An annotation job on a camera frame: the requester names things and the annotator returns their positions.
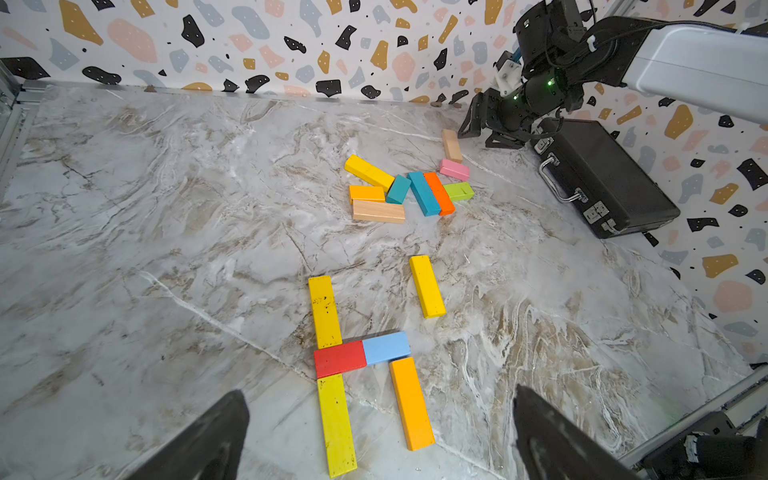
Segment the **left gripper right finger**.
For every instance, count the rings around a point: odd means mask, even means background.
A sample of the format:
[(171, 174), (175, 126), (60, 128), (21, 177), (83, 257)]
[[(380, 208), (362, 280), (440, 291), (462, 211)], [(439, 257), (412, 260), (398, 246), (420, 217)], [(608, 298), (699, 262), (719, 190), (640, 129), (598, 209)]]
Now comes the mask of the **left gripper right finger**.
[(513, 402), (516, 446), (530, 479), (634, 479), (533, 389), (518, 385)]

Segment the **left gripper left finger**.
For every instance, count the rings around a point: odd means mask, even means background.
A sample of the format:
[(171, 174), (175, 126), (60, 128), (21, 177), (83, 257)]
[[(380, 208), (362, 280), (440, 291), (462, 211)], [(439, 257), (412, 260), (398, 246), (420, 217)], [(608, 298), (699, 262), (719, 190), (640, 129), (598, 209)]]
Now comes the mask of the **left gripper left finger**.
[(250, 414), (242, 391), (219, 399), (144, 464), (131, 479), (235, 479)]

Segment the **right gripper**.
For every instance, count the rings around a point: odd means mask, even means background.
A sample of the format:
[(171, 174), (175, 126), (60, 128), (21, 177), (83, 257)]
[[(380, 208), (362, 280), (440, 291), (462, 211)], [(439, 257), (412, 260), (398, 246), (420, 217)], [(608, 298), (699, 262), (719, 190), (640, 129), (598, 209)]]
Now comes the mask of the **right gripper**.
[(521, 149), (549, 136), (535, 132), (543, 119), (562, 121), (563, 111), (581, 107), (582, 84), (600, 60), (588, 48), (577, 3), (541, 1), (522, 15), (514, 33), (522, 86), (507, 97), (493, 86), (476, 94), (457, 131), (460, 139), (478, 137), (488, 129), (486, 147)]

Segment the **lime yellow block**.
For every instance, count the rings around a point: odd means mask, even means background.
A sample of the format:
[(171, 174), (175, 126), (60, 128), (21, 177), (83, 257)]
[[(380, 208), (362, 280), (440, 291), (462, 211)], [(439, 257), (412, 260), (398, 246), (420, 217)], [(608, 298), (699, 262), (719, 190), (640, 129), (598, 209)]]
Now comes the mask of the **lime yellow block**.
[(317, 386), (329, 477), (335, 479), (358, 468), (343, 377), (321, 378)]

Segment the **red block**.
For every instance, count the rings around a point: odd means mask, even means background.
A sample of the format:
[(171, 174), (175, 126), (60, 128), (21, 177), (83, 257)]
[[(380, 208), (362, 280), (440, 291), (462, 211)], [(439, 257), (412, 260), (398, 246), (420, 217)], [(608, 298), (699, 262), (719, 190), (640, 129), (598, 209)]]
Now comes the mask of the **red block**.
[(362, 341), (339, 344), (314, 352), (316, 376), (318, 379), (339, 375), (367, 366)]

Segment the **pink block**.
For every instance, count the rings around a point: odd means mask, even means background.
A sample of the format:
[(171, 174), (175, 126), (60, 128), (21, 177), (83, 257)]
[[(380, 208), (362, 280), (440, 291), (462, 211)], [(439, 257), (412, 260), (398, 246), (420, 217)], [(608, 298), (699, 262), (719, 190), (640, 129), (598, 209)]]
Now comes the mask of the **pink block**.
[(467, 182), (470, 178), (470, 169), (462, 163), (443, 159), (440, 163), (439, 172), (442, 175)]

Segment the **green block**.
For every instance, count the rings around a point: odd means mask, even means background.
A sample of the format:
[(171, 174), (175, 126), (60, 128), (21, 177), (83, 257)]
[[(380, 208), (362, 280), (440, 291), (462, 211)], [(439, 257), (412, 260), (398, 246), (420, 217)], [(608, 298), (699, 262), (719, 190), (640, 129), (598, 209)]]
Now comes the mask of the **green block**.
[(444, 189), (452, 202), (469, 200), (474, 197), (474, 191), (468, 182), (445, 184)]

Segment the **light blue block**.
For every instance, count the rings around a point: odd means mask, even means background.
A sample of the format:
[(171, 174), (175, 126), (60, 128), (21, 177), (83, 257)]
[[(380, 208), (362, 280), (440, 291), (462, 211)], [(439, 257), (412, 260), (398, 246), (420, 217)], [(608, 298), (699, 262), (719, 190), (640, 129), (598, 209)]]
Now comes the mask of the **light blue block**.
[(368, 365), (391, 362), (411, 355), (407, 334), (402, 331), (363, 339), (362, 345)]

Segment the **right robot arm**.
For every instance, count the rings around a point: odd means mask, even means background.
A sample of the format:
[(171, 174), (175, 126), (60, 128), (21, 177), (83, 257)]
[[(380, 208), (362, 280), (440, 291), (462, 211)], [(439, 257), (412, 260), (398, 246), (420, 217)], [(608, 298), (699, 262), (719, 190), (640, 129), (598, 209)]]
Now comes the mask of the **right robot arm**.
[(573, 1), (541, 1), (513, 29), (520, 54), (496, 63), (460, 139), (489, 129), (489, 148), (519, 149), (550, 137), (539, 126), (583, 105), (586, 83), (670, 97), (754, 123), (767, 121), (767, 26), (608, 16), (583, 25)]

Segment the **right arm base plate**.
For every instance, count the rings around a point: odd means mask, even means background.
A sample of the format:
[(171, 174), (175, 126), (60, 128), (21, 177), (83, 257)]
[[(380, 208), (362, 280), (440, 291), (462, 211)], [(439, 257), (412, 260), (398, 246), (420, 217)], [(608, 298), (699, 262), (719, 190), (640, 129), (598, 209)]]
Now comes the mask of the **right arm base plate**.
[(725, 414), (713, 413), (640, 465), (652, 479), (765, 479), (767, 419), (750, 436), (738, 434)]

